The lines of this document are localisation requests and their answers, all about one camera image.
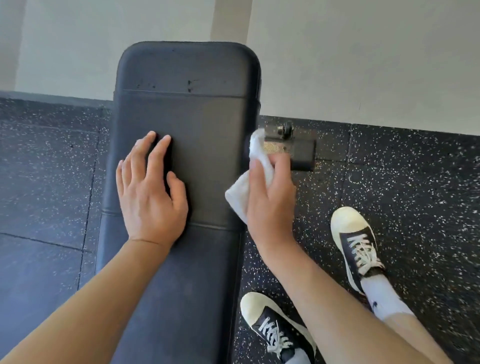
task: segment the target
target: black sneaker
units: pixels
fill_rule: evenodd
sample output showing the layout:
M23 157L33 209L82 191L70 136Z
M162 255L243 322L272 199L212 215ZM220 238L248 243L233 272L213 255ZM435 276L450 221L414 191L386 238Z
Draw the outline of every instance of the black sneaker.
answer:
M242 297L240 309L247 324L267 344L267 352L275 353L285 364L296 349L302 349L313 364L317 346L307 328L285 316L270 298L249 292Z
M364 295L361 279L385 273L385 266L377 257L377 242L370 225L357 210L346 206L333 213L330 228L345 259L350 286Z

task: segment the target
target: leg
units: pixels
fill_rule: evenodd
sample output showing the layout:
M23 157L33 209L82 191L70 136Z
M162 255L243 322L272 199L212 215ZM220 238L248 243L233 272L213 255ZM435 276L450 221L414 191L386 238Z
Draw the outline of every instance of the leg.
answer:
M284 364L313 364L317 346L307 328L289 319L267 296L249 292L240 302L244 320Z
M375 236L362 215L351 207L342 207L334 212L331 228L345 259L348 281L367 296L373 313L435 364L451 363L384 275Z

